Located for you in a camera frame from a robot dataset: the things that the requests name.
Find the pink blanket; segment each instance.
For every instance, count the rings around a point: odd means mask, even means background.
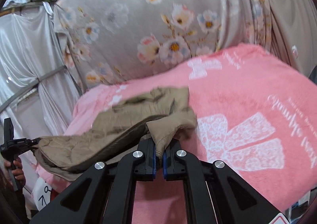
[[[198,128],[185,150],[225,161],[283,211],[317,183],[317,87],[263,48],[241,44],[193,58],[174,69],[83,95],[65,135],[88,130],[96,115],[121,99],[158,86],[189,86]],[[57,191],[67,183],[40,167]],[[133,223],[186,223],[181,182],[138,183]]]

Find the beige jacket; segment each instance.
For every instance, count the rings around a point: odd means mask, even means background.
[[[92,128],[82,135],[42,137],[34,155],[49,172],[78,173],[94,162],[112,158],[150,132],[156,155],[161,157],[178,130],[197,126],[188,97],[188,87],[156,88],[99,113]],[[62,172],[59,176],[70,179]]]

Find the white text on blanket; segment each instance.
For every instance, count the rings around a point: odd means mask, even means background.
[[[272,104],[272,110],[280,111],[284,118],[289,122],[288,126],[289,128],[291,128],[292,131],[291,136],[293,137],[294,135],[296,135],[298,138],[302,138],[301,146],[305,149],[310,159],[310,168],[315,167],[317,163],[316,153],[312,144],[308,140],[308,137],[303,137],[302,129],[297,122],[297,114],[291,114],[288,108],[275,95],[268,96],[267,100]]]

